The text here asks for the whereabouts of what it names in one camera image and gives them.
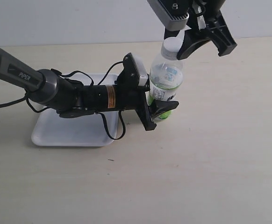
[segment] white wall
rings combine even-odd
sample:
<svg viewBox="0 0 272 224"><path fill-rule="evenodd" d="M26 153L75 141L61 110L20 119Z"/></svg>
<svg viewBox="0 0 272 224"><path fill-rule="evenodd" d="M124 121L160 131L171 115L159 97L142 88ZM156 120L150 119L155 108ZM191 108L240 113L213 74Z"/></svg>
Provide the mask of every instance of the white wall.
<svg viewBox="0 0 272 224"><path fill-rule="evenodd" d="M272 0L227 0L235 38L272 36ZM0 0L0 46L160 41L146 0Z"/></svg>

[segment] orange warning label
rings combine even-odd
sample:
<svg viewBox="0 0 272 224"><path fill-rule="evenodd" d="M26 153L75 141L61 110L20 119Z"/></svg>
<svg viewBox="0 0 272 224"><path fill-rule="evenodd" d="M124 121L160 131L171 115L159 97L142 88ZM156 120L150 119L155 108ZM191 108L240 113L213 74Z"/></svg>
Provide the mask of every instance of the orange warning label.
<svg viewBox="0 0 272 224"><path fill-rule="evenodd" d="M112 85L106 85L106 88L108 92L108 109L115 108L116 102L115 89Z"/></svg>

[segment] black cylindrical joint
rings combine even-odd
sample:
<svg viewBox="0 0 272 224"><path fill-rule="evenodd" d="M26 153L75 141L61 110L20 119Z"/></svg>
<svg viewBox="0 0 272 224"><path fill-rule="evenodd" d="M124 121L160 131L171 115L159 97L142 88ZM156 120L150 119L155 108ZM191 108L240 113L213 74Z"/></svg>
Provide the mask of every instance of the black cylindrical joint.
<svg viewBox="0 0 272 224"><path fill-rule="evenodd" d="M46 80L41 89L30 95L30 99L58 111L73 108L78 98L76 88L51 70L39 70L39 72Z"/></svg>
<svg viewBox="0 0 272 224"><path fill-rule="evenodd" d="M224 2L225 0L208 0L206 4L206 15L208 17L216 16Z"/></svg>
<svg viewBox="0 0 272 224"><path fill-rule="evenodd" d="M123 91L117 85L84 86L80 95L88 110L97 112L133 110L139 105L138 91Z"/></svg>

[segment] robot end effector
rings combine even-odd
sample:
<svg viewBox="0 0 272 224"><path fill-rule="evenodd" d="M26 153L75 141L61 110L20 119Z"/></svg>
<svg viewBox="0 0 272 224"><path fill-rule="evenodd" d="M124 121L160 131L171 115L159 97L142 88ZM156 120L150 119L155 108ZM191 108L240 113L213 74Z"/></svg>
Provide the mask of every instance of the robot end effector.
<svg viewBox="0 0 272 224"><path fill-rule="evenodd" d="M195 50L212 41L218 55L230 54L237 46L221 14L225 0L147 0L165 26L164 39L177 36L186 25L184 42L177 59L188 58Z"/></svg>

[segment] plastic tray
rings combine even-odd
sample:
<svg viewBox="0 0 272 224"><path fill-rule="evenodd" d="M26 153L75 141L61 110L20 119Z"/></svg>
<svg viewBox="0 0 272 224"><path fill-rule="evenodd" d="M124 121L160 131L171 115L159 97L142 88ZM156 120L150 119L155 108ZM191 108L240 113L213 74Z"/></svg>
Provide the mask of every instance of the plastic tray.
<svg viewBox="0 0 272 224"><path fill-rule="evenodd" d="M104 74L89 74L97 84ZM81 73L72 79L90 84L89 78ZM116 74L109 74L102 84L114 84ZM111 136L116 136L118 112L105 112ZM53 109L42 112L31 136L32 142L44 147L102 147L111 144L99 114L73 119L63 119Z"/></svg>

